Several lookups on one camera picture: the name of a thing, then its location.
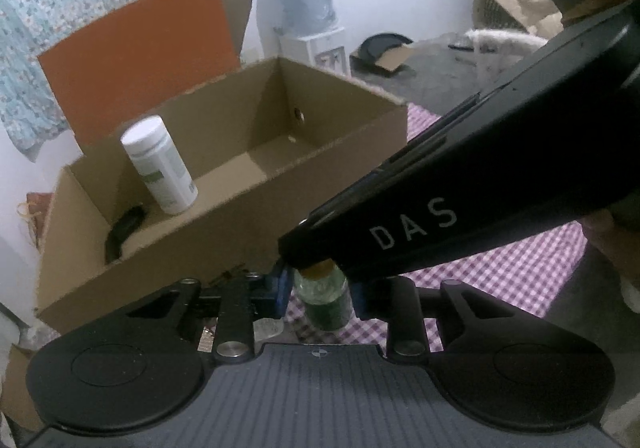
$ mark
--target jar lid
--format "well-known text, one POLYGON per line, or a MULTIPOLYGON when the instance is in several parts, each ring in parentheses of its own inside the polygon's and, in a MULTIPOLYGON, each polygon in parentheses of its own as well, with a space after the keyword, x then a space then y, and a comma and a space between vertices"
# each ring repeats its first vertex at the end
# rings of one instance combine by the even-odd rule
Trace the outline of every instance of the jar lid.
POLYGON ((167 134, 162 118, 149 116, 130 126, 120 142, 127 154, 142 154, 155 147, 167 134))

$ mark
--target bottle cap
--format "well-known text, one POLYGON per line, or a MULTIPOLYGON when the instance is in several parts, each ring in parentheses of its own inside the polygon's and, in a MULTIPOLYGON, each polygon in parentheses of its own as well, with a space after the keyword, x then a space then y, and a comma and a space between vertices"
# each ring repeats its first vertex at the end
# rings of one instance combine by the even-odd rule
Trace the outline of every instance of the bottle cap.
POLYGON ((300 269, 300 275, 310 281, 319 281, 328 277, 337 266, 331 259, 317 263, 310 268, 300 269))
POLYGON ((167 134, 162 118, 149 116, 130 126, 120 142, 127 154, 142 154, 155 147, 167 134))

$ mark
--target white container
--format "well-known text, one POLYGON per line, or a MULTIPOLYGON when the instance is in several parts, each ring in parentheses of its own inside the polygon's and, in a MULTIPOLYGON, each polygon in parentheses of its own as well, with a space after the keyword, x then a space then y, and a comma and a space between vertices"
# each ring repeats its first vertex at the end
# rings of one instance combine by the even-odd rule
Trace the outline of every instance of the white container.
POLYGON ((175 215, 193 204, 198 189, 161 117, 135 123, 120 142, 164 212, 175 215))

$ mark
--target black mount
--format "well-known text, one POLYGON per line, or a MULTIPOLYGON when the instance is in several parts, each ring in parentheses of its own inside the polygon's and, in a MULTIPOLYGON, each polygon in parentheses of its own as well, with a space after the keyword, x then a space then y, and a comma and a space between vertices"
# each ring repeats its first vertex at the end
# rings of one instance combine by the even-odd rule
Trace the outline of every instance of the black mount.
MULTIPOLYGON (((292 272, 279 263, 269 275, 236 269, 220 280, 202 289, 183 279, 41 349, 27 374, 41 418, 83 435, 148 428, 193 401, 215 368, 254 359, 253 321, 284 316, 292 272), (212 317, 212 348, 198 351, 212 317)), ((539 433, 602 415, 613 368, 579 336, 457 281, 424 289, 391 277, 351 294, 357 316, 388 322, 388 361, 425 368, 465 415, 539 433), (425 317, 436 319, 443 352, 430 352, 425 317)))

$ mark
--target beige cloth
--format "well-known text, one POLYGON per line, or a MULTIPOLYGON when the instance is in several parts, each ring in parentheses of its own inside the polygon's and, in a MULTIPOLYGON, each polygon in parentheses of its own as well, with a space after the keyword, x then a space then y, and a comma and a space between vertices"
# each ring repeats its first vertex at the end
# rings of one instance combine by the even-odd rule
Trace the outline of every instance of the beige cloth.
POLYGON ((562 14, 552 0, 475 0, 476 28, 516 29, 542 38, 562 31, 562 14))
POLYGON ((640 395, 602 419, 602 429, 625 448, 640 448, 640 395))

